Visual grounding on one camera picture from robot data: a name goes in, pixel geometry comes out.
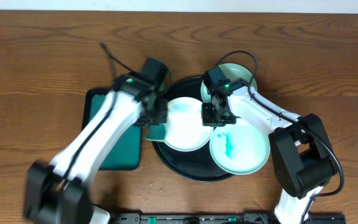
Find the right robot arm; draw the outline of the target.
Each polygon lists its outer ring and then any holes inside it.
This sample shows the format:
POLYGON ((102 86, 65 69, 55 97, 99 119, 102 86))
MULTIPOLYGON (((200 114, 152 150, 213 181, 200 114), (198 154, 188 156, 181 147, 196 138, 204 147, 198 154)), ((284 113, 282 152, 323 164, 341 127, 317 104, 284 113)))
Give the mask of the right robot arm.
POLYGON ((288 112, 260 95, 252 86, 224 84, 202 87, 202 119, 205 126, 237 127, 245 122, 259 139, 246 143, 238 131, 240 146, 258 151, 265 144, 272 155, 276 178, 283 191, 273 215, 277 223, 304 223, 315 198, 331 177, 340 176, 339 187, 327 193, 338 194, 344 173, 335 156, 323 122, 315 114, 302 117, 288 112))

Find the white plate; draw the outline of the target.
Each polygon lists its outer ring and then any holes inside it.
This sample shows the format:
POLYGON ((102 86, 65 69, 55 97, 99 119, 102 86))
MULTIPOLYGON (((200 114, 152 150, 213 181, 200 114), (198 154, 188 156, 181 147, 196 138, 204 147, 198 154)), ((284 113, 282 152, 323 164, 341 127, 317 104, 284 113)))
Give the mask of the white plate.
POLYGON ((201 117, 202 102, 196 98, 179 97, 168 102, 164 143, 170 148, 190 152, 203 147, 214 128, 204 126, 201 117))

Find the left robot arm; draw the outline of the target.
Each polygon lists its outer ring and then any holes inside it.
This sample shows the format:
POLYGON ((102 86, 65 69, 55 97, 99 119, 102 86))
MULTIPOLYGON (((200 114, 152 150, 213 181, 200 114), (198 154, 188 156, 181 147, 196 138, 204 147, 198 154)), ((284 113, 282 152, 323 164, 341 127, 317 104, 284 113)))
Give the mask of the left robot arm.
POLYGON ((139 122, 162 123, 167 103, 164 77, 124 74, 93 119, 49 164, 35 161, 27 171, 22 215, 33 223, 109 223, 111 214, 93 204, 89 189, 122 134, 139 122))

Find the green yellow sponge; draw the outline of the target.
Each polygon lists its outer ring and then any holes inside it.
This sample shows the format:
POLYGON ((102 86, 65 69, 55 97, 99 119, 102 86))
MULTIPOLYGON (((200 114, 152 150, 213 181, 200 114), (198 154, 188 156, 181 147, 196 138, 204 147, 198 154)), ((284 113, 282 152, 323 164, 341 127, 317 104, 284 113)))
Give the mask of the green yellow sponge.
POLYGON ((164 142, 166 136, 166 129, 164 124, 149 126, 145 139, 149 141, 164 142))

